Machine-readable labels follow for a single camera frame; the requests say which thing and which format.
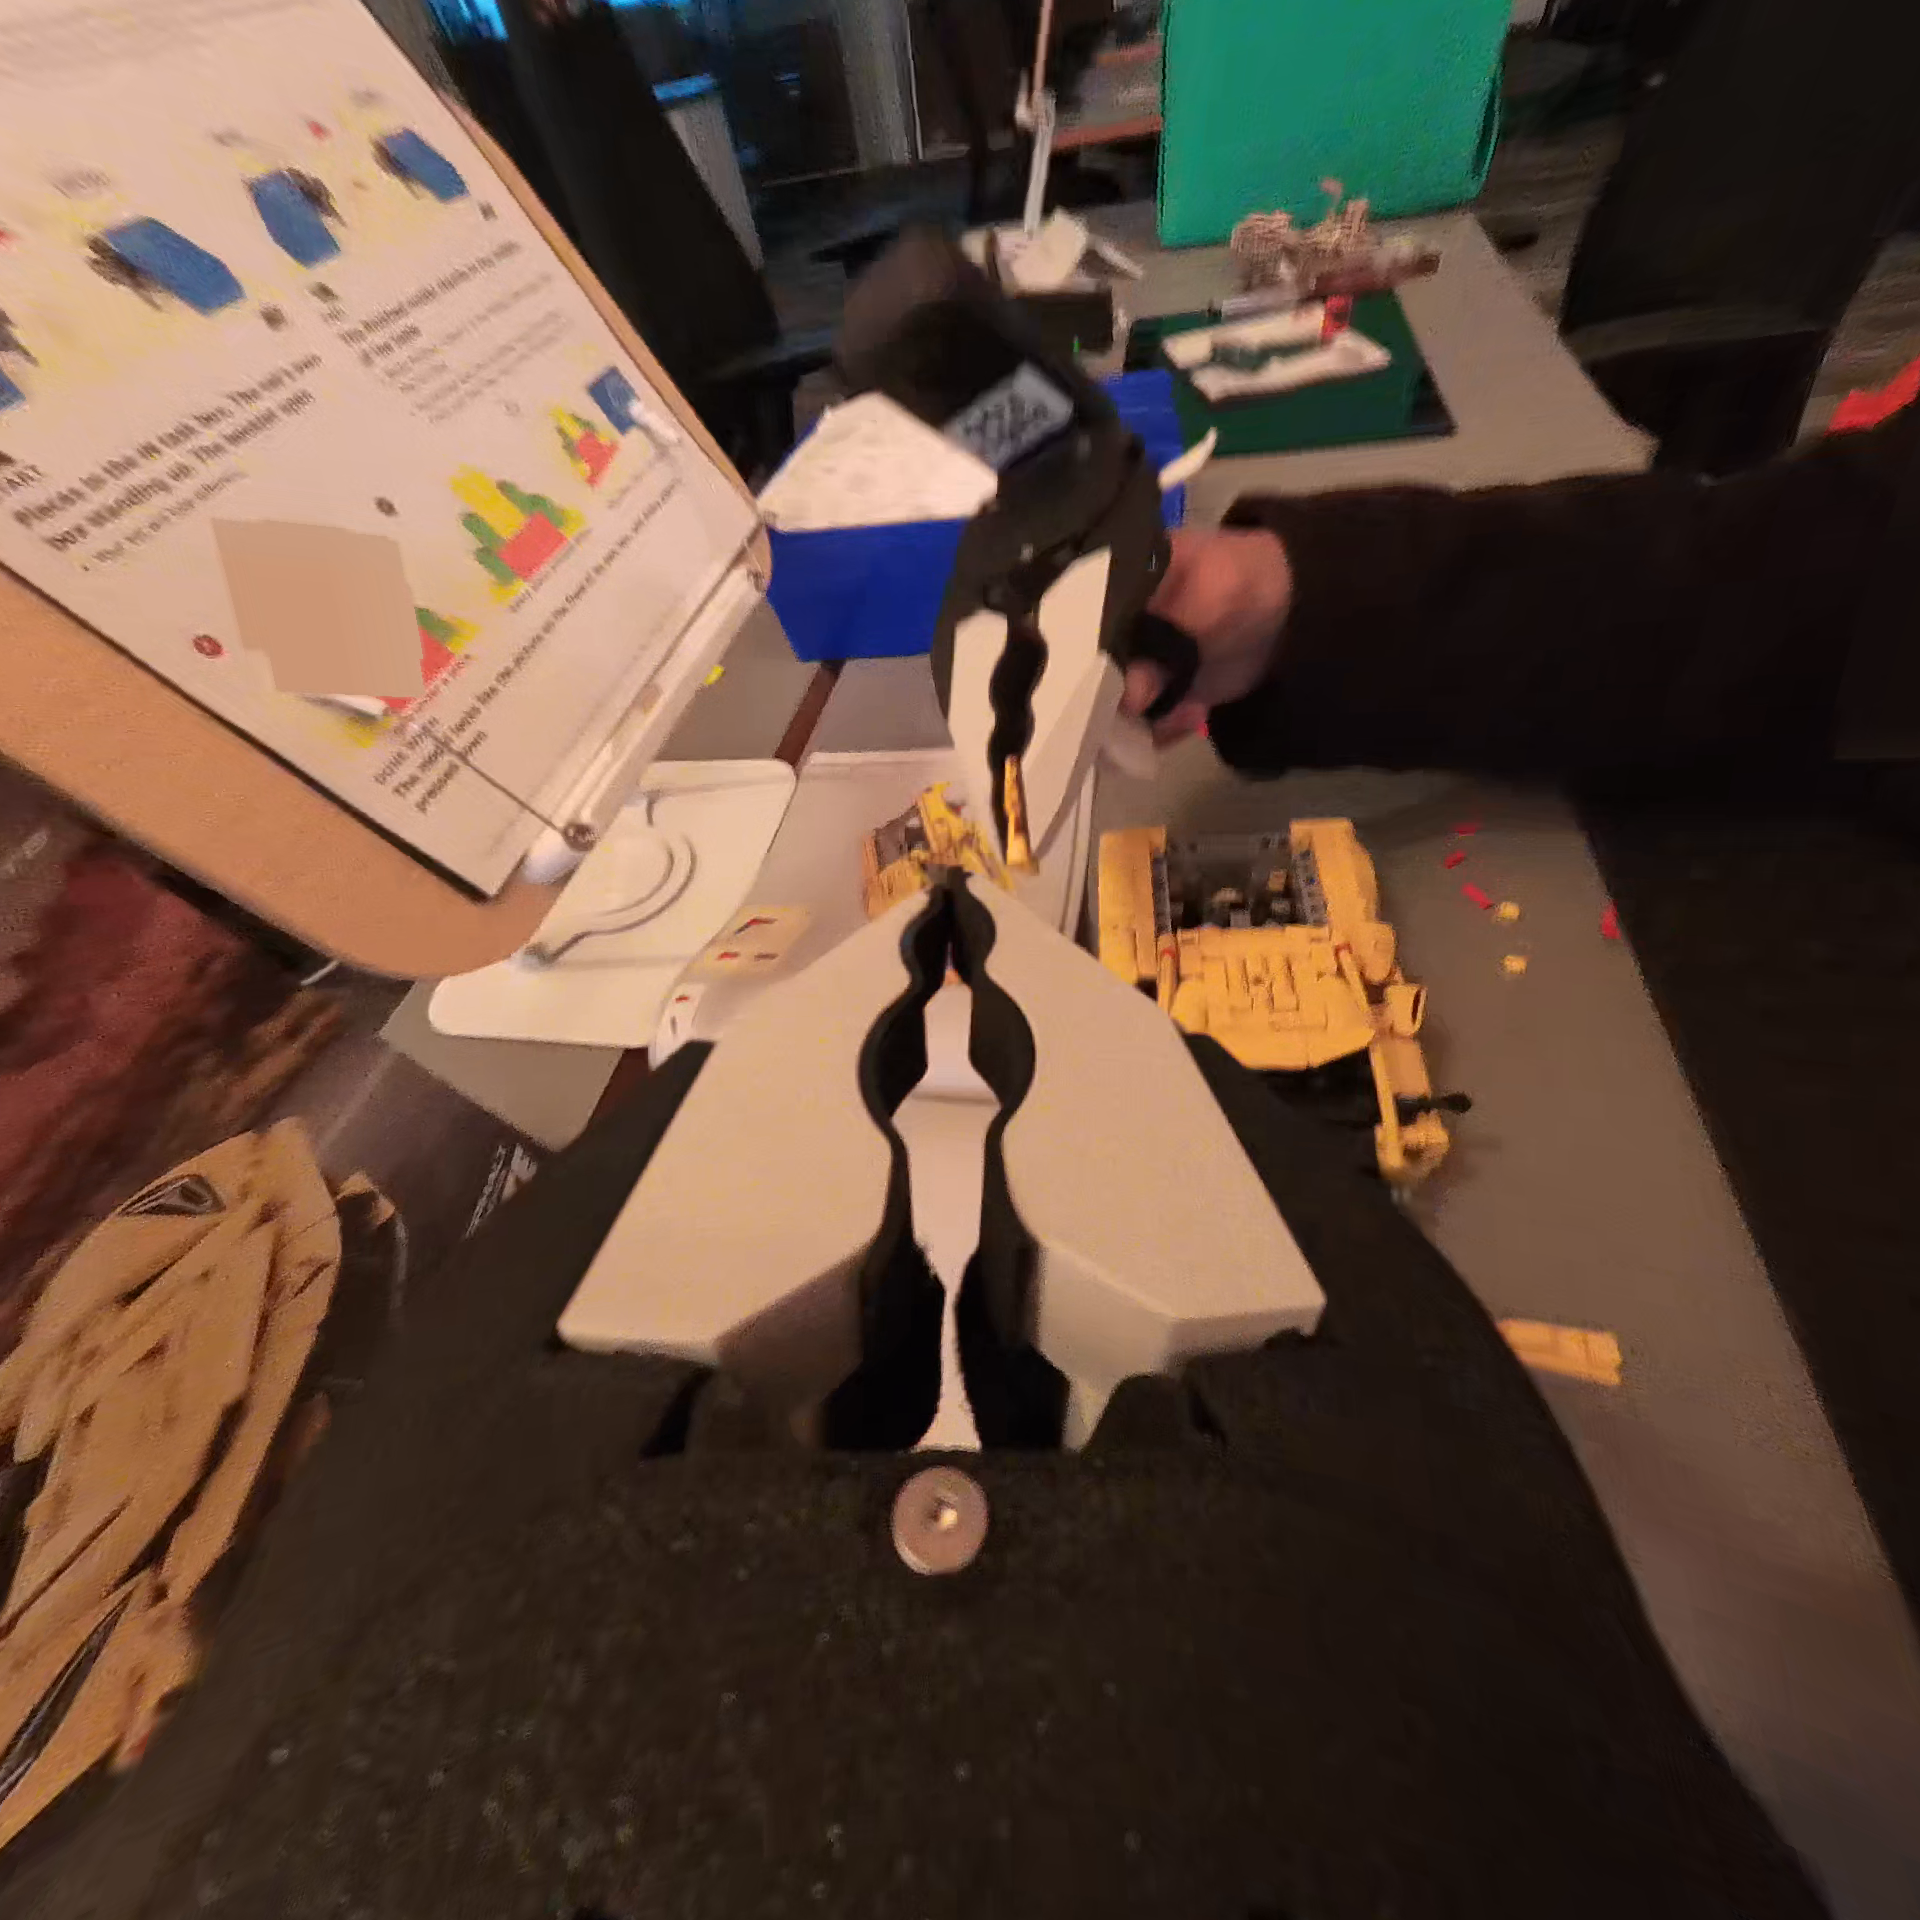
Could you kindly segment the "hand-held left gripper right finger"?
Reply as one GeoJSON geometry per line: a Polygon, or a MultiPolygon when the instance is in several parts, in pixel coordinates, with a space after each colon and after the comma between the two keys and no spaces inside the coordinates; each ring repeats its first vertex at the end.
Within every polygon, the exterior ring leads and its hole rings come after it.
{"type": "Polygon", "coordinates": [[[1162,1009],[974,878],[961,979],[997,1103],[961,1291],[984,1444],[1088,1444],[1132,1378],[1318,1332],[1324,1291],[1162,1009]]]}

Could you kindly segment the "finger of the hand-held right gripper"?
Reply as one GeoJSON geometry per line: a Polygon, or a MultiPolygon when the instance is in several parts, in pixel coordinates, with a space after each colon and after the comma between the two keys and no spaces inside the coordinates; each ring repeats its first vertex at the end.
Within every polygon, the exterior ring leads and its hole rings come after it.
{"type": "Polygon", "coordinates": [[[947,670],[947,734],[952,746],[956,780],[967,798],[971,821],[994,848],[1002,848],[1002,759],[997,742],[994,676],[1006,650],[1006,617],[997,612],[971,612],[952,627],[947,670]]]}
{"type": "Polygon", "coordinates": [[[1110,574],[1113,552],[1097,548],[1075,560],[1038,599],[1041,673],[1022,753],[1025,875],[1041,873],[1119,707],[1119,666],[1101,639],[1110,574]]]}

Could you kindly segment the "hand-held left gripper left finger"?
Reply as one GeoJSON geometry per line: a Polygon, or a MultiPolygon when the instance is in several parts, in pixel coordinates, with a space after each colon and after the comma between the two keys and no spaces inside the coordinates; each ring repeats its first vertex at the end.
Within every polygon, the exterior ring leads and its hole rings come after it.
{"type": "Polygon", "coordinates": [[[802,1444],[918,1448],[941,1409],[942,1286],[897,1112],[942,978],[937,886],[688,1046],[558,1339],[708,1369],[802,1444]]]}

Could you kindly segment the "yellow toy brick car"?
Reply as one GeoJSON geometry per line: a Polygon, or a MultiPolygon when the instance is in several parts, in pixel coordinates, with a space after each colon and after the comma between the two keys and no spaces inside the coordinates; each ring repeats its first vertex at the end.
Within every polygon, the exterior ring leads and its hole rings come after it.
{"type": "Polygon", "coordinates": [[[1394,1188],[1426,1183],[1450,1155],[1468,1099],[1426,1073],[1426,988],[1405,974],[1353,821],[1107,831],[1097,957],[1187,1038],[1324,1099],[1394,1188]]]}

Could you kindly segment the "person's right forearm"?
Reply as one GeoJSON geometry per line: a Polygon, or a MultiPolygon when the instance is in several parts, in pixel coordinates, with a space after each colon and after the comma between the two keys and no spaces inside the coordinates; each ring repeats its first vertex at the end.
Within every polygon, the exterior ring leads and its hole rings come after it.
{"type": "Polygon", "coordinates": [[[1294,572],[1248,773],[1918,787],[1918,406],[1733,476],[1245,496],[1294,572]]]}

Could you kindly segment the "grey desk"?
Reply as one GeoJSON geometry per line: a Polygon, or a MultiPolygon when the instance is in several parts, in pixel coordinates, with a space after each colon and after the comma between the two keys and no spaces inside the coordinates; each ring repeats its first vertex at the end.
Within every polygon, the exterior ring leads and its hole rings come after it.
{"type": "Polygon", "coordinates": [[[1621,1387],[1544,1394],[1672,1666],[1831,1911],[1918,1918],[1918,1629],[1636,957],[1598,931],[1569,806],[1433,773],[1241,785],[1204,746],[1097,798],[1113,826],[1294,812],[1360,831],[1433,997],[1431,1061],[1476,1103],[1413,1215],[1494,1317],[1621,1339],[1621,1387]]]}

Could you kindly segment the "person's right hand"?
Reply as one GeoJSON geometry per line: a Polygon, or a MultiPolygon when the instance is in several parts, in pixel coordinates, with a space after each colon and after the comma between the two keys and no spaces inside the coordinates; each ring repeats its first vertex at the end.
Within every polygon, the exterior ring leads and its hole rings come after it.
{"type": "Polygon", "coordinates": [[[1233,707],[1268,681],[1294,601],[1283,543],[1259,527],[1183,528],[1149,612],[1194,643],[1194,673],[1178,707],[1164,698],[1164,666],[1132,658],[1119,709],[1144,722],[1159,748],[1209,729],[1210,713],[1233,707]]]}

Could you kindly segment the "blue plastic bin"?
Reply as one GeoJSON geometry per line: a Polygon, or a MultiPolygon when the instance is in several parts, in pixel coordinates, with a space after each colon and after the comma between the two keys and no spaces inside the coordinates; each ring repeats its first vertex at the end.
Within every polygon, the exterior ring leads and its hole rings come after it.
{"type": "Polygon", "coordinates": [[[918,661],[937,632],[967,521],[772,528],[767,603],[801,663],[918,661]]]}

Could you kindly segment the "white crumpled paper bags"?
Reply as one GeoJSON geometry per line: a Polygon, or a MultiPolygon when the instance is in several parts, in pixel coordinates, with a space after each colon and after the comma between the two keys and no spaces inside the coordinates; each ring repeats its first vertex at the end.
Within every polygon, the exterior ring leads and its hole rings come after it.
{"type": "Polygon", "coordinates": [[[967,521],[994,503],[1036,509],[1048,527],[1088,528],[1117,503],[1209,467],[1219,436],[1155,460],[1124,417],[1088,414],[1071,396],[1012,380],[947,429],[911,417],[886,396],[829,408],[758,495],[772,528],[835,528],[909,521],[967,521]]]}

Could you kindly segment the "open instruction booklet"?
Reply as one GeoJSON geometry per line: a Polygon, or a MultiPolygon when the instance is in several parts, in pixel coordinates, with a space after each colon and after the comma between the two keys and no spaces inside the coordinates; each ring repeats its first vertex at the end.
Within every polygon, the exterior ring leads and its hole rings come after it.
{"type": "Polygon", "coordinates": [[[651,1065],[662,1067],[684,1041],[714,1041],[758,993],[788,982],[861,931],[866,835],[902,816],[920,792],[949,773],[949,753],[937,748],[809,756],[745,906],[749,918],[772,918],[776,908],[802,912],[797,938],[767,968],[712,978],[684,974],[651,1041],[651,1065]]]}

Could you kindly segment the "teal storage box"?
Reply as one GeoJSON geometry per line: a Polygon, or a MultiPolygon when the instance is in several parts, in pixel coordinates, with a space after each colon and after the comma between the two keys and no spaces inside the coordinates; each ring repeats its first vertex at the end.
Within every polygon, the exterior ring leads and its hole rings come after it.
{"type": "Polygon", "coordinates": [[[1201,328],[1194,311],[1132,324],[1119,369],[1164,376],[1183,440],[1194,446],[1215,430],[1221,460],[1452,437],[1452,413],[1426,369],[1402,295],[1358,299],[1353,319],[1353,335],[1373,341],[1388,365],[1318,380],[1285,396],[1204,400],[1164,356],[1169,341],[1201,328]]]}

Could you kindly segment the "green plastic bin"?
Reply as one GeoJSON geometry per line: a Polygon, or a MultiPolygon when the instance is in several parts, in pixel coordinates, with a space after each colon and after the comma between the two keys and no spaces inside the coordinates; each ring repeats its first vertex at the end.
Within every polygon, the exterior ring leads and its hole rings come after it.
{"type": "Polygon", "coordinates": [[[1159,245],[1221,245],[1252,214],[1308,221],[1329,180],[1380,221],[1468,207],[1507,21],[1507,4],[1164,4],[1159,245]]]}

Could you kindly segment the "toy car set cardboard box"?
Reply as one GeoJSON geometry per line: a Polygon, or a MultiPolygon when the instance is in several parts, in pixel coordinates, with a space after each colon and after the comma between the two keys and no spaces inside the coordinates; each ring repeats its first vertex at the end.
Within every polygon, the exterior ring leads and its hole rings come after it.
{"type": "Polygon", "coordinates": [[[2,768],[2,1863],[128,1774],[270,1509],[544,1152],[398,993],[2,768]]]}

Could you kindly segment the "black office chair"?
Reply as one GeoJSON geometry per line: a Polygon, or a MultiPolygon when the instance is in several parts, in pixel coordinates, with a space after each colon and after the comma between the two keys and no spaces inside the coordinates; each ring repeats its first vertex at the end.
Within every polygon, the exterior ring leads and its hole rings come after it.
{"type": "Polygon", "coordinates": [[[1557,335],[1656,472],[1758,467],[1914,214],[1918,4],[1701,4],[1623,131],[1557,335]]]}

